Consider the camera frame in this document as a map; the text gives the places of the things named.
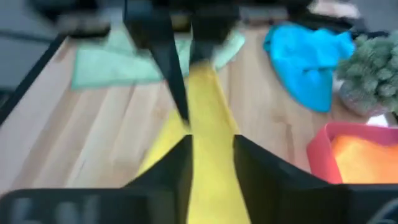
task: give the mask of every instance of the wooden tabletop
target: wooden tabletop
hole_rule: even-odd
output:
[[[219,72],[243,135],[310,171],[306,145],[328,121],[367,122],[338,98],[328,114],[296,103],[261,45],[267,29]],[[0,192],[31,187],[121,187],[173,109],[164,83],[72,91],[75,47],[65,42],[0,127]]]

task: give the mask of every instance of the wood grain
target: wood grain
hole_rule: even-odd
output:
[[[247,41],[223,68],[221,85],[243,135],[309,171],[306,145],[328,121],[365,123],[337,97],[328,114],[296,103],[275,75],[262,41]],[[72,91],[75,48],[64,44],[0,127],[0,191],[31,187],[120,187],[174,107],[164,83]]]

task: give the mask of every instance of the orange cloth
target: orange cloth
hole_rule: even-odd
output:
[[[331,145],[343,183],[398,183],[398,144],[382,146],[355,136],[338,136]]]

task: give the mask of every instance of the red container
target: red container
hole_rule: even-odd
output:
[[[335,136],[357,136],[383,146],[398,144],[398,129],[365,124],[339,123],[326,124],[307,146],[307,156],[311,173],[331,184],[342,184],[331,142]]]

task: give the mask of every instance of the yellow towel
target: yellow towel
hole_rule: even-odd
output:
[[[186,134],[193,135],[193,180],[188,224],[247,224],[233,163],[233,136],[238,127],[209,63],[190,69],[188,105],[191,130],[174,111],[148,152],[139,175],[152,167]]]

